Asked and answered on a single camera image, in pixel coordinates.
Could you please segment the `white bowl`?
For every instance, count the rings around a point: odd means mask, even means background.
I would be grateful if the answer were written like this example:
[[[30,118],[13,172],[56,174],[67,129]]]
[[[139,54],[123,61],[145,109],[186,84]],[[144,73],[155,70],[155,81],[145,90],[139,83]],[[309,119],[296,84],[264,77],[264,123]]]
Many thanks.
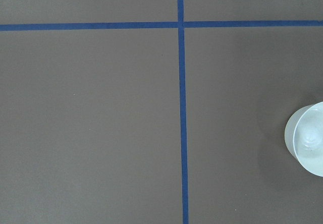
[[[311,174],[322,177],[322,102],[294,112],[284,131],[291,155]]]

